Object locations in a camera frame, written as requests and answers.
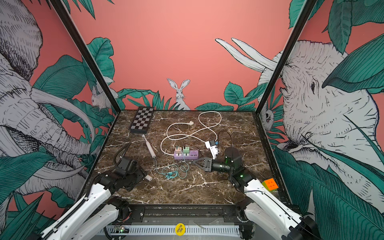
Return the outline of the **pink USB charger cube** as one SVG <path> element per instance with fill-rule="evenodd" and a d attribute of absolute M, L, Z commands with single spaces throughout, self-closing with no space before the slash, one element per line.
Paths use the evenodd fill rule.
<path fill-rule="evenodd" d="M 183 148 L 182 147 L 176 147 L 175 148 L 175 152 L 182 153 L 183 152 Z"/>

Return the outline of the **green cube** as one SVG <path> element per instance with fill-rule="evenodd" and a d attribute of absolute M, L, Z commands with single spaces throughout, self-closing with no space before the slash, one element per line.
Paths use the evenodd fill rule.
<path fill-rule="evenodd" d="M 188 147 L 188 146 L 184 146 L 184 147 L 183 147 L 183 153 L 184 153 L 184 154 L 189 154 L 189 153 L 190 153 L 190 147 Z"/>

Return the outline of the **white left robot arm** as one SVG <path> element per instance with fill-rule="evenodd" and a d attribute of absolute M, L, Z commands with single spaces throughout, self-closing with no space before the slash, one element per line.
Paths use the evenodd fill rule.
<path fill-rule="evenodd" d="M 131 219 L 128 202 L 114 196 L 120 189 L 132 191 L 142 180 L 152 177 L 136 160 L 123 157 L 111 170 L 93 178 L 90 188 L 69 211 L 29 240 L 90 240 L 108 224 Z"/>

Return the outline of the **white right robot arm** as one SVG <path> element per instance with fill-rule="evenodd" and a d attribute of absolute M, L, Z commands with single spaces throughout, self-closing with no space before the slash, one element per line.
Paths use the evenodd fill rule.
<path fill-rule="evenodd" d="M 241 221 L 255 223 L 275 240 L 321 239 L 316 222 L 294 212 L 267 190 L 243 165 L 238 149 L 226 148 L 223 161 L 204 157 L 193 164 L 205 172 L 227 173 L 234 188 L 247 196 L 240 207 Z"/>

